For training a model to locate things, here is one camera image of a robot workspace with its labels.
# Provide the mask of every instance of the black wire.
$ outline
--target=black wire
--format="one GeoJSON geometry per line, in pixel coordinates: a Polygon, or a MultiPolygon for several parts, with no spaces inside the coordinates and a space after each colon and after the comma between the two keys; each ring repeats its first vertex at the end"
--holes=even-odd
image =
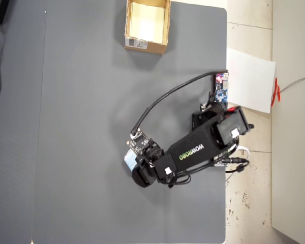
{"type": "Polygon", "coordinates": [[[178,85],[177,87],[174,87],[173,89],[169,90],[168,92],[166,92],[164,95],[162,95],[160,98],[158,98],[156,101],[154,101],[146,110],[145,112],[142,114],[142,116],[140,117],[140,119],[138,120],[138,122],[136,123],[136,125],[134,126],[134,128],[131,131],[131,134],[134,136],[137,131],[138,128],[140,126],[140,124],[142,123],[142,121],[144,120],[144,118],[146,118],[146,116],[148,115],[148,113],[152,110],[152,108],[154,108],[160,101],[162,101],[164,98],[168,97],[169,95],[171,95],[172,93],[174,93],[175,91],[193,83],[194,81],[197,81],[203,77],[209,76],[209,75],[216,75],[216,74],[223,74],[223,73],[227,73],[228,70],[218,70],[218,71],[212,71],[212,72],[207,72],[204,73],[202,75],[199,75],[195,78],[192,78],[191,80],[188,80],[184,83],[182,83],[181,85],[178,85]]]}
{"type": "Polygon", "coordinates": [[[238,169],[240,166],[243,166],[243,167],[245,168],[245,167],[247,167],[249,164],[250,164],[250,161],[247,160],[246,163],[242,163],[242,164],[238,165],[238,166],[236,167],[236,169],[234,169],[234,170],[226,170],[226,173],[234,173],[234,172],[237,172],[237,169],[238,169]]]}

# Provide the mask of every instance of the open cardboard box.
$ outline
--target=open cardboard box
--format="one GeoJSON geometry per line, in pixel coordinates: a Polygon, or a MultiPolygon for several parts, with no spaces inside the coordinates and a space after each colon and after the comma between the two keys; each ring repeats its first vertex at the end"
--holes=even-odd
{"type": "Polygon", "coordinates": [[[127,0],[125,48],[164,54],[171,0],[127,0]]]}

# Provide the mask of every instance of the tiled floor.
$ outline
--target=tiled floor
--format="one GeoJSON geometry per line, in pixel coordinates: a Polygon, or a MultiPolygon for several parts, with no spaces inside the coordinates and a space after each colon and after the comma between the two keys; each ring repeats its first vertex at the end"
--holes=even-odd
{"type": "MultiPolygon", "coordinates": [[[[214,0],[177,1],[217,4],[214,0]]],[[[219,0],[219,4],[227,6],[227,46],[272,60],[272,0],[228,0],[227,4],[219,0]]],[[[226,183],[224,243],[295,243],[271,226],[271,114],[244,112],[255,125],[240,137],[240,145],[251,150],[251,164],[226,183]]]]}

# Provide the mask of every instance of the white paper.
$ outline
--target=white paper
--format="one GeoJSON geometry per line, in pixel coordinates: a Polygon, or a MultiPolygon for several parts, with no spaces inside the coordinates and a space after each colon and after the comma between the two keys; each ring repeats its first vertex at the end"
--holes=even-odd
{"type": "Polygon", "coordinates": [[[276,63],[227,48],[228,102],[270,113],[276,63]]]}

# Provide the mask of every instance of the gray cable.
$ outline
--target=gray cable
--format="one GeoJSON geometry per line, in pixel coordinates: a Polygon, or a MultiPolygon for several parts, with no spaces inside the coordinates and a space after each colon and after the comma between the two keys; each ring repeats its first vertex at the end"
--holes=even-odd
{"type": "Polygon", "coordinates": [[[288,86],[286,86],[284,89],[282,89],[282,90],[280,91],[280,94],[281,94],[283,91],[285,91],[286,89],[288,89],[289,87],[291,87],[291,86],[293,86],[293,85],[295,85],[295,84],[297,84],[297,83],[299,83],[299,82],[301,82],[301,81],[303,81],[303,80],[305,80],[305,77],[304,77],[304,78],[301,78],[301,79],[299,79],[299,80],[296,80],[296,81],[294,81],[293,83],[289,84],[288,86]]]}

